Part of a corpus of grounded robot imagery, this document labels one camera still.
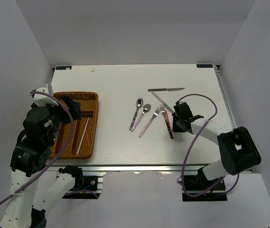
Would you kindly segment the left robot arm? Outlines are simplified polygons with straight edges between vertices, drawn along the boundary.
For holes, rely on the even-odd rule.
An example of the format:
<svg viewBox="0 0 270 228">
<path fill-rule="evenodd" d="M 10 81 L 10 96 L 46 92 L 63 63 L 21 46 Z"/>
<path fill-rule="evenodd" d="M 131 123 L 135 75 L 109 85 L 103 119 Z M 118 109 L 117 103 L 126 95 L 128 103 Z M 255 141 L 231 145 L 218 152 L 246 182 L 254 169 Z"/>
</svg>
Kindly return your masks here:
<svg viewBox="0 0 270 228">
<path fill-rule="evenodd" d="M 33 93 L 33 104 L 11 158 L 10 196 L 0 228 L 44 228 L 50 212 L 67 191 L 82 187 L 82 170 L 69 165 L 60 169 L 59 179 L 34 202 L 38 180 L 48 168 L 46 161 L 60 127 L 80 119 L 80 107 L 68 95 L 57 100 L 47 93 Z"/>
</svg>

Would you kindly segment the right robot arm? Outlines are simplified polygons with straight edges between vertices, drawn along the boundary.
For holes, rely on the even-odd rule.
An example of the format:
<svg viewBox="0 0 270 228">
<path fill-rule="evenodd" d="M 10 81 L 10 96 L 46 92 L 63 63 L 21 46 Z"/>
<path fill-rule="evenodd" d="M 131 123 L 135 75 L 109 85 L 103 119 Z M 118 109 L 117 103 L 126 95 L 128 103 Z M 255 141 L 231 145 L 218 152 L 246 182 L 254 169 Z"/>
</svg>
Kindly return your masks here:
<svg viewBox="0 0 270 228">
<path fill-rule="evenodd" d="M 219 147 L 220 159 L 200 168 L 194 180 L 184 180 L 184 185 L 197 185 L 200 189 L 209 189 L 220 178 L 238 175 L 261 163 L 261 156 L 247 128 L 228 128 L 193 115 L 187 103 L 177 102 L 174 106 L 175 132 L 190 133 L 194 136 L 189 149 L 192 149 L 198 137 L 203 137 Z"/>
</svg>

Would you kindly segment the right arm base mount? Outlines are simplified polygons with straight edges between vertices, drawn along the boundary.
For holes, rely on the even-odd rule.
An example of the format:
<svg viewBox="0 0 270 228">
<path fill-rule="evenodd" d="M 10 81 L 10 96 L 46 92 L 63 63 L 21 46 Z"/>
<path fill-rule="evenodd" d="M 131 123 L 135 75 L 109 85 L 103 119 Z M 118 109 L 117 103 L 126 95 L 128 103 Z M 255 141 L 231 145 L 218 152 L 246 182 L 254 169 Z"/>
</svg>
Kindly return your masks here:
<svg viewBox="0 0 270 228">
<path fill-rule="evenodd" d="M 204 190 L 207 190 L 210 186 L 216 183 L 218 179 L 212 181 L 203 182 L 199 180 L 196 175 L 186 175 L 185 187 L 188 194 L 198 194 Z M 183 202 L 211 202 L 211 201 L 227 201 L 226 187 L 223 180 L 214 186 L 211 190 L 204 193 L 199 197 L 189 197 L 182 190 L 182 200 Z"/>
</svg>

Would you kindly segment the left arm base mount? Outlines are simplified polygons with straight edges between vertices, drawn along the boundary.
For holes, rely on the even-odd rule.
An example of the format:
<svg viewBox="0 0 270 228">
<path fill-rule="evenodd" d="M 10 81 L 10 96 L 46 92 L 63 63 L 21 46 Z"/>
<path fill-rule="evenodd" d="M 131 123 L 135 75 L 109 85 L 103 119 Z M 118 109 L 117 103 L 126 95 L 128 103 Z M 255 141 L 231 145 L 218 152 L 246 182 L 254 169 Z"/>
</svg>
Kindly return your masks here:
<svg viewBox="0 0 270 228">
<path fill-rule="evenodd" d="M 57 178 L 61 173 L 68 173 L 75 180 L 74 186 L 66 193 L 63 199 L 98 199 L 98 176 L 84 175 L 82 168 L 67 165 L 59 168 Z"/>
</svg>

